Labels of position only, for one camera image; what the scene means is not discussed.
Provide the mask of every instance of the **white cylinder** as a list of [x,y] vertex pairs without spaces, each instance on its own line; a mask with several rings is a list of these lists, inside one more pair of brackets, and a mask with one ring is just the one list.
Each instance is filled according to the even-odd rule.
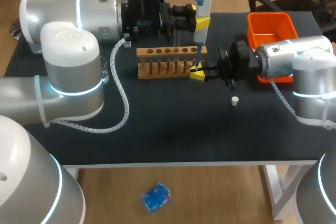
[[76,180],[15,121],[0,116],[0,223],[82,224]]
[[102,80],[95,36],[67,22],[50,22],[41,30],[41,46],[53,88],[80,93],[98,88]]
[[236,106],[238,102],[239,102],[239,98],[238,97],[232,97],[231,98],[231,105],[232,106]]

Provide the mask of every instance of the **orange container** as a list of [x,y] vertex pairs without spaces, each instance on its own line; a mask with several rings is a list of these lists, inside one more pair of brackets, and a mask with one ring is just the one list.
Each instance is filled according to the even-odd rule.
[[[253,49],[261,44],[299,38],[287,13],[250,13],[247,15],[247,20],[248,44]],[[261,82],[269,82],[260,76],[258,79]],[[274,78],[274,82],[293,82],[293,77]]]

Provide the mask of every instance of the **black mount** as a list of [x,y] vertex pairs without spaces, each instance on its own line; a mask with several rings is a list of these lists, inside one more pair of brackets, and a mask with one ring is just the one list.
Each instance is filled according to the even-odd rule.
[[218,48],[219,59],[216,63],[206,63],[198,71],[204,70],[205,81],[221,78],[232,90],[235,81],[249,79],[261,73],[263,63],[261,57],[253,52],[244,41],[236,41],[231,44],[230,52],[228,48],[221,46]]
[[191,4],[171,8],[165,0],[128,0],[121,4],[122,32],[138,39],[160,31],[170,40],[173,29],[195,31],[195,14]]

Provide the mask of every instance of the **black table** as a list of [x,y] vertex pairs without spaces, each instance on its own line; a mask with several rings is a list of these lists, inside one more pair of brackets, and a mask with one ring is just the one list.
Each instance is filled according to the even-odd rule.
[[[217,47],[246,37],[246,13],[213,14],[208,30],[208,60],[216,60]],[[321,35],[311,13],[290,13],[300,37]],[[181,45],[192,45],[192,34],[182,33]],[[101,45],[108,58],[114,45]],[[136,47],[171,46],[162,37],[121,48],[116,57],[118,76],[130,104],[130,116],[119,130],[91,134],[62,125],[25,128],[63,165],[89,167],[153,165],[153,163],[225,164],[225,162],[312,161],[335,142],[334,132],[300,124],[281,103],[269,84],[242,81],[229,91],[222,80],[138,80]],[[46,75],[41,55],[33,55],[20,38],[6,76]],[[291,84],[280,86],[291,103]],[[99,129],[116,125],[123,103],[116,85],[104,86],[105,104],[95,117],[79,122]],[[238,106],[227,104],[239,97]]]

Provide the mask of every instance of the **white cable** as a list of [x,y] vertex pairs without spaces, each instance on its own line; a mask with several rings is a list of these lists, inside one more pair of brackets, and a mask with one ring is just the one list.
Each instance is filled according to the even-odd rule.
[[116,130],[120,129],[125,124],[128,116],[129,116],[129,113],[130,113],[130,107],[129,107],[128,100],[127,100],[126,94],[124,92],[124,89],[122,88],[122,85],[119,81],[117,71],[116,71],[116,66],[114,64],[114,60],[116,58],[115,56],[117,54],[117,51],[124,43],[125,43],[125,39],[121,39],[121,40],[118,41],[118,43],[114,46],[114,48],[112,50],[111,58],[110,58],[110,67],[111,67],[112,76],[114,78],[114,81],[116,82],[117,88],[120,92],[122,101],[124,103],[125,112],[124,112],[124,117],[122,118],[122,120],[116,126],[113,126],[111,128],[107,128],[107,129],[92,129],[92,128],[88,128],[88,127],[85,127],[85,126],[78,125],[76,123],[67,122],[67,121],[51,121],[52,123],[57,123],[57,124],[61,124],[61,125],[64,125],[64,126],[74,128],[74,129],[78,129],[80,131],[86,131],[86,132],[96,133],[96,134],[104,134],[104,133],[110,133],[110,132],[116,131]]
[[272,84],[272,87],[274,88],[274,91],[276,92],[276,94],[278,95],[280,100],[283,102],[283,104],[286,106],[286,108],[289,110],[289,112],[292,113],[293,115],[295,115],[294,109],[292,109],[292,107],[288,104],[288,102],[286,101],[284,96],[281,94],[280,90],[278,89],[278,87],[275,84],[275,82],[273,81],[273,79],[270,79],[269,81]]

